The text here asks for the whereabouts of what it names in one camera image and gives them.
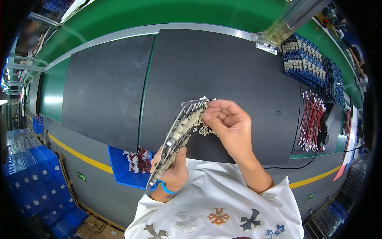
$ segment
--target person's left hand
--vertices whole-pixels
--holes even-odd
[[[160,153],[162,151],[161,146],[158,153],[155,154],[151,161],[150,174],[154,171],[155,164],[160,159]],[[170,165],[166,172],[159,178],[161,181],[166,183],[166,188],[170,191],[176,192],[182,188],[182,186],[188,180],[188,169],[186,165],[186,153],[187,148],[182,147],[179,149],[178,154],[175,157],[175,161]]]

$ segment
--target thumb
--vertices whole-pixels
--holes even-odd
[[[186,154],[187,154],[187,148],[182,147],[179,149],[176,157],[175,157],[175,170],[181,170],[182,168],[187,168],[186,166]]]
[[[210,113],[204,112],[202,114],[203,122],[208,125],[220,137],[224,134],[226,126],[220,120]]]

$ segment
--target fingernail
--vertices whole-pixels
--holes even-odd
[[[179,149],[178,154],[179,155],[184,155],[184,154],[186,154],[186,152],[187,152],[187,148],[186,147],[182,147],[182,148]]]
[[[210,115],[210,114],[208,114],[208,113],[203,113],[203,114],[202,114],[202,120],[203,120],[204,122],[207,123],[210,119],[211,119],[211,115]]]

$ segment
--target orange cross print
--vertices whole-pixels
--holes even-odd
[[[230,219],[228,214],[223,214],[224,208],[215,208],[216,214],[211,213],[207,219],[211,221],[211,224],[215,224],[216,226],[220,226]]]

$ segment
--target cross print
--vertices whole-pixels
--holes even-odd
[[[146,227],[142,228],[142,230],[146,230],[151,233],[151,235],[153,235],[153,237],[148,237],[148,239],[163,239],[163,237],[167,238],[167,232],[165,230],[159,230],[159,233],[155,232],[154,224],[146,224]]]
[[[263,239],[276,239],[278,235],[285,232],[285,224],[284,225],[276,225],[276,230],[272,231],[268,229],[264,235]]]
[[[216,226],[220,226],[230,219],[228,214],[223,214],[224,208],[215,208],[216,214],[211,213],[207,219],[211,221],[211,224],[215,224]]]
[[[189,219],[186,217],[185,211],[180,211],[176,214],[180,221],[174,223],[174,227],[180,231],[192,232],[196,227],[196,217],[190,216]]]
[[[247,217],[241,217],[240,218],[240,227],[243,231],[248,231],[248,230],[252,230],[252,224],[253,224],[253,227],[257,227],[258,225],[261,225],[261,222],[260,220],[258,221],[255,221],[256,218],[259,216],[259,211],[256,210],[256,209],[252,209],[252,216],[250,219],[248,219]]]

